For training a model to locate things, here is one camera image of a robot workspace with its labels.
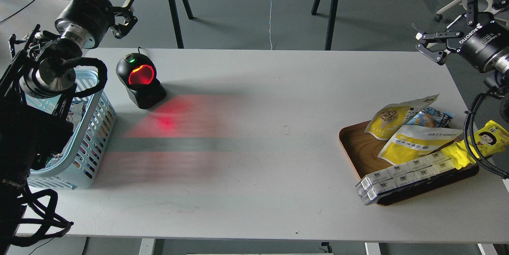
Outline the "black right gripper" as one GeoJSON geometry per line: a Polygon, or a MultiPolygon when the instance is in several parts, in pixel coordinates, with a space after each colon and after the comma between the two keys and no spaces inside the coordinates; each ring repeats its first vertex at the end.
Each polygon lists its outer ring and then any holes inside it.
{"type": "Polygon", "coordinates": [[[415,48],[438,65],[444,65],[449,54],[460,50],[459,55],[478,72],[487,73],[497,70],[502,74],[508,74],[509,31],[497,23],[493,16],[507,11],[508,7],[509,0],[492,0],[491,5],[488,6],[489,13],[478,15],[478,0],[466,0],[467,25],[476,26],[469,28],[465,37],[459,41],[462,45],[460,49],[455,45],[462,37],[461,31],[446,30],[427,33],[416,23],[412,23],[411,26],[418,32],[415,36],[418,41],[415,48]],[[432,51],[431,47],[436,44],[444,44],[444,47],[432,51]]]}

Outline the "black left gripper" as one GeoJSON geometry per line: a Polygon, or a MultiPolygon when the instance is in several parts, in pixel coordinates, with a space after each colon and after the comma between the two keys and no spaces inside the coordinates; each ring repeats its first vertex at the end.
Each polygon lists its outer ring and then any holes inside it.
{"type": "Polygon", "coordinates": [[[116,39],[125,37],[137,24],[133,14],[134,0],[125,0],[122,6],[112,6],[109,0],[71,0],[55,21],[59,33],[70,25],[78,25],[89,32],[84,45],[86,49],[95,49],[100,44],[109,27],[116,39]],[[115,15],[123,16],[123,23],[115,23],[115,15]]]}

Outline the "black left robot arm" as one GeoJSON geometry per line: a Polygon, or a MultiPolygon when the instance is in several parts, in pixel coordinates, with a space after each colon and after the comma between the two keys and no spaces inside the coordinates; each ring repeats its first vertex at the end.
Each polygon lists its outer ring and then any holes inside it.
{"type": "Polygon", "coordinates": [[[12,52],[1,77],[2,255],[12,245],[62,237],[73,225],[56,213],[56,191],[31,193],[27,179],[73,135],[74,125],[66,119],[72,100],[104,89],[106,64],[82,51],[96,48],[109,29],[117,39],[129,34],[138,21],[133,3],[71,0],[55,22],[58,34],[35,25],[24,40],[9,39],[11,46],[24,47],[12,52]]]}

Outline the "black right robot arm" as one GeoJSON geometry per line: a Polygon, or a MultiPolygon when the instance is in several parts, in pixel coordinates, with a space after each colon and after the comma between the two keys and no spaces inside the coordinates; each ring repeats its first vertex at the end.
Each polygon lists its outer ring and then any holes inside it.
{"type": "MultiPolygon", "coordinates": [[[[458,16],[443,32],[427,33],[414,23],[418,32],[416,49],[443,65],[449,53],[456,53],[478,72],[496,70],[502,83],[495,79],[495,96],[502,100],[500,115],[508,121],[508,29],[495,21],[493,12],[480,12],[478,0],[466,0],[466,13],[458,16]]],[[[508,0],[492,0],[496,12],[508,9],[508,0]]]]}

